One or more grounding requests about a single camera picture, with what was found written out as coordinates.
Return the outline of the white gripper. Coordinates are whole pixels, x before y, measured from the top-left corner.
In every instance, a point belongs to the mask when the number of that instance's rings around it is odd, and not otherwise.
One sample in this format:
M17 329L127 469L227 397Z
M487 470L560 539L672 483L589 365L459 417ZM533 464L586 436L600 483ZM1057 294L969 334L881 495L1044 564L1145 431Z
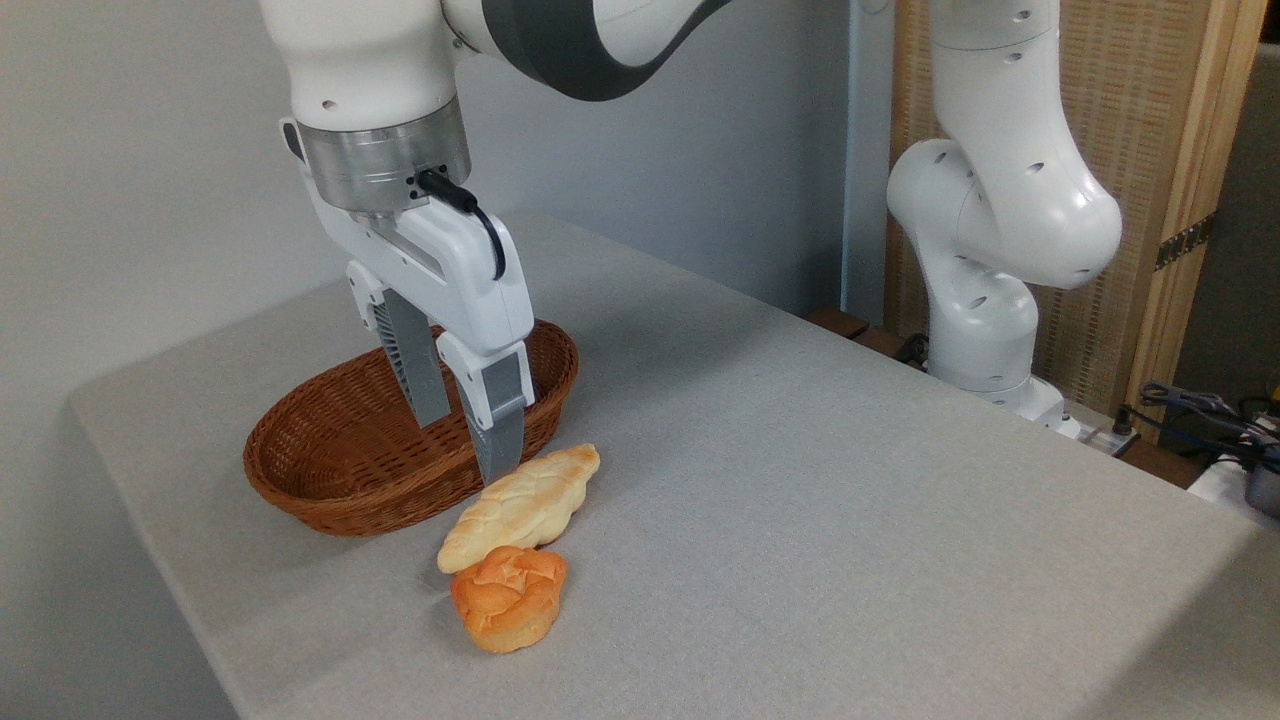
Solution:
M511 233L460 193L468 159L454 127L425 120L357 132L282 120L326 233L421 428L451 414L440 352L460 389L483 482L512 473L535 402L525 340L532 309ZM428 315L445 332L433 338Z

